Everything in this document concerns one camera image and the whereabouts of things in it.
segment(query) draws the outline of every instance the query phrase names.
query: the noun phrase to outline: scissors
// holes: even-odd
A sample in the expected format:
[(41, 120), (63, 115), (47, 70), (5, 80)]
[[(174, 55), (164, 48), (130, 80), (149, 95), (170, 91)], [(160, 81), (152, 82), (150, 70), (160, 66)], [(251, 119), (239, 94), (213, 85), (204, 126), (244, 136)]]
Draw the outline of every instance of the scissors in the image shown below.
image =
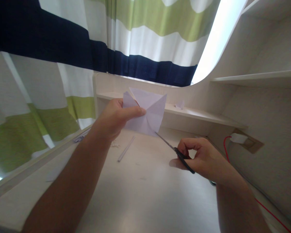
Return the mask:
[(178, 155), (180, 161), (182, 162), (182, 164), (192, 173), (195, 174), (195, 171), (193, 171), (190, 166), (185, 162), (184, 158), (186, 157), (184, 154), (182, 154), (177, 147), (172, 147), (172, 145), (170, 145), (165, 139), (163, 139), (157, 132), (155, 132), (164, 142), (166, 142), (167, 145), (169, 145), (171, 147), (171, 149), (173, 149), (176, 154)]

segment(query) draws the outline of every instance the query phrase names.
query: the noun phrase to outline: desk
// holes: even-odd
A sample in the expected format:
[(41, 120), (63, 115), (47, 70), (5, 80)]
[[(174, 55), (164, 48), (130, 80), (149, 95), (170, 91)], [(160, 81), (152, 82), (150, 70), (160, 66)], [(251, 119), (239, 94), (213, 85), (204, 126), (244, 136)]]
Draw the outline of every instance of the desk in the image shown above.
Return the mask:
[[(193, 134), (161, 128), (177, 146)], [(118, 157), (136, 136), (120, 163)], [(168, 163), (176, 154), (159, 137), (122, 130), (111, 147), (95, 193), (77, 232), (205, 232), (219, 233), (216, 188), (198, 174)], [(70, 156), (72, 144), (0, 197), (0, 226), (21, 230), (39, 197), (49, 187), (47, 174)]]

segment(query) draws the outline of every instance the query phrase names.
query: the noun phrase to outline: plug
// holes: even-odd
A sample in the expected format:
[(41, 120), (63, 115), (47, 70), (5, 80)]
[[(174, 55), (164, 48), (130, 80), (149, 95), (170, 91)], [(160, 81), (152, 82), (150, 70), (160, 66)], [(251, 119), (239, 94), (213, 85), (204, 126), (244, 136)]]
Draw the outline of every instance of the plug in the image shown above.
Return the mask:
[(231, 138), (230, 140), (232, 142), (236, 142), (236, 143), (239, 143), (239, 144), (243, 144), (245, 143), (245, 141), (248, 139), (248, 137), (246, 135), (243, 135), (243, 134), (237, 134), (237, 133), (232, 133), (231, 134)]

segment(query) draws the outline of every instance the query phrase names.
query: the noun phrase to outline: power outlet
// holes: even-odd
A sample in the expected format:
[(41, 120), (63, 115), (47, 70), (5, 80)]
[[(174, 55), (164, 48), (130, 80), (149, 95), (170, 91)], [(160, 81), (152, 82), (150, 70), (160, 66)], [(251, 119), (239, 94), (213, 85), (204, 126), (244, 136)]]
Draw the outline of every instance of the power outlet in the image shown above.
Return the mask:
[(239, 129), (235, 129), (233, 131), (233, 133), (242, 134), (242, 135), (245, 135), (248, 137), (248, 139), (244, 142), (244, 144), (240, 144), (240, 145), (252, 154), (256, 153), (262, 146), (264, 146), (264, 143), (249, 136), (248, 134), (244, 133), (243, 131), (240, 131)]

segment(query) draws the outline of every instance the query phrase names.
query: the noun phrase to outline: power cord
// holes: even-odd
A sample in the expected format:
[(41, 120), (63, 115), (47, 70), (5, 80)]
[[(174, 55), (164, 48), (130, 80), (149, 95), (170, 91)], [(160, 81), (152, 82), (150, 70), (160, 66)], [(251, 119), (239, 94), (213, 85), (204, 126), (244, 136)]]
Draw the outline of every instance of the power cord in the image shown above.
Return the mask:
[[(225, 146), (225, 141), (228, 139), (228, 138), (231, 138), (231, 136), (228, 136), (228, 137), (225, 137), (224, 139), (224, 142), (223, 142), (223, 145), (224, 145), (224, 149), (225, 149), (225, 154), (226, 154), (226, 158), (227, 158), (227, 161), (230, 163), (230, 159), (229, 159), (229, 155), (227, 153), (227, 149), (226, 149), (226, 146)], [(254, 198), (267, 212), (269, 212), (289, 233), (291, 233), (291, 231), (272, 213), (270, 212), (261, 202), (258, 201), (258, 199)]]

